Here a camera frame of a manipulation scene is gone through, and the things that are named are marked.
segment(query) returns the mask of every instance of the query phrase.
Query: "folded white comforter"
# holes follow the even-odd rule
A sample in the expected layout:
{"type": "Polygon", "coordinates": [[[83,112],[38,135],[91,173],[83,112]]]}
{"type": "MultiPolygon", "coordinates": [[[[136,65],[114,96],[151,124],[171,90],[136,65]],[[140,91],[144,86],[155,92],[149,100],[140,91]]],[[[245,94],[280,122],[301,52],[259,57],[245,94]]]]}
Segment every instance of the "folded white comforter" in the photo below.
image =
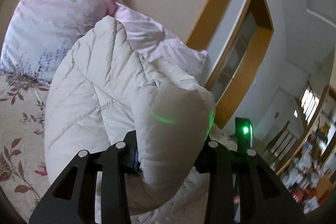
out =
{"type": "Polygon", "coordinates": [[[76,42],[51,84],[44,139],[49,180],[79,150],[105,150],[136,130],[141,172],[126,177],[132,222],[162,220],[207,191],[208,176],[193,164],[213,113],[210,92],[178,66],[147,62],[131,49],[122,24],[107,16],[76,42]]]}

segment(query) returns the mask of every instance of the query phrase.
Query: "white quilt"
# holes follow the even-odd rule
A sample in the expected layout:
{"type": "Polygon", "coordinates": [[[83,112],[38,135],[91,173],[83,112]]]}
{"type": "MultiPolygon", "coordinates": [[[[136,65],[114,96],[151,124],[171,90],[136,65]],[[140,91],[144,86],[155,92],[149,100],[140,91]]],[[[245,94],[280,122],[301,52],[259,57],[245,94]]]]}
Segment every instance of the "white quilt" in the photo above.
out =
{"type": "Polygon", "coordinates": [[[79,150],[105,150],[136,130],[141,172],[126,177],[132,223],[163,220],[207,192],[209,176],[193,164],[213,123],[212,94],[178,66],[147,62],[114,18],[105,17],[76,42],[56,71],[46,105],[51,183],[79,150]]]}

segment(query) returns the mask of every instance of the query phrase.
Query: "bed sheet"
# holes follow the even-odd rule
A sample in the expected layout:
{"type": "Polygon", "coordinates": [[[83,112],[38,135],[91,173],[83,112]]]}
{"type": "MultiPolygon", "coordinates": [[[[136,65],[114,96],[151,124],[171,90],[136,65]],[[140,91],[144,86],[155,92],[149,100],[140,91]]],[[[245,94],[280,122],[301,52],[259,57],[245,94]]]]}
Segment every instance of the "bed sheet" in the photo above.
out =
{"type": "Polygon", "coordinates": [[[49,87],[0,71],[0,186],[22,218],[49,188],[44,161],[44,108],[49,87]]]}

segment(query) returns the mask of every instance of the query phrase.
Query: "silver screw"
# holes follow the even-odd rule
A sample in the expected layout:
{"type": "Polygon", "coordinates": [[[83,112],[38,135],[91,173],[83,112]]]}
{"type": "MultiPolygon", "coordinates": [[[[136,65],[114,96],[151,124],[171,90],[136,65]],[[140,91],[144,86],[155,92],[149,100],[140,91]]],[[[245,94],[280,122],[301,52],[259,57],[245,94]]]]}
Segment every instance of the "silver screw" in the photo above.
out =
{"type": "Polygon", "coordinates": [[[253,149],[248,149],[246,153],[251,157],[254,157],[257,154],[257,152],[253,149]]]}
{"type": "Polygon", "coordinates": [[[78,152],[78,156],[80,156],[81,158],[85,157],[87,155],[87,151],[86,150],[81,150],[78,152]]]}
{"type": "Polygon", "coordinates": [[[124,142],[118,142],[118,143],[115,144],[115,146],[118,149],[122,149],[122,148],[124,148],[126,146],[126,143],[124,143],[124,142]]]}
{"type": "Polygon", "coordinates": [[[210,141],[210,142],[208,142],[208,145],[212,148],[215,148],[215,147],[218,146],[218,143],[216,141],[210,141]]]}

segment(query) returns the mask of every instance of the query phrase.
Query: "pillowcase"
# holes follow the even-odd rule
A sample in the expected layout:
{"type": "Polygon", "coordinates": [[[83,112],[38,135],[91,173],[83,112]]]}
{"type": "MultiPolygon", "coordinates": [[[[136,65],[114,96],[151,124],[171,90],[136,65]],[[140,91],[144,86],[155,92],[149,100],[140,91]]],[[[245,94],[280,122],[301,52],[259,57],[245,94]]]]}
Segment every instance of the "pillowcase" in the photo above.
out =
{"type": "Polygon", "coordinates": [[[197,81],[203,71],[207,51],[196,51],[184,44],[174,33],[163,25],[116,0],[115,19],[120,21],[127,32],[132,49],[152,62],[163,58],[195,77],[197,81]]]}
{"type": "Polygon", "coordinates": [[[50,83],[75,42],[115,10],[114,0],[20,0],[6,32],[0,68],[50,83]]]}

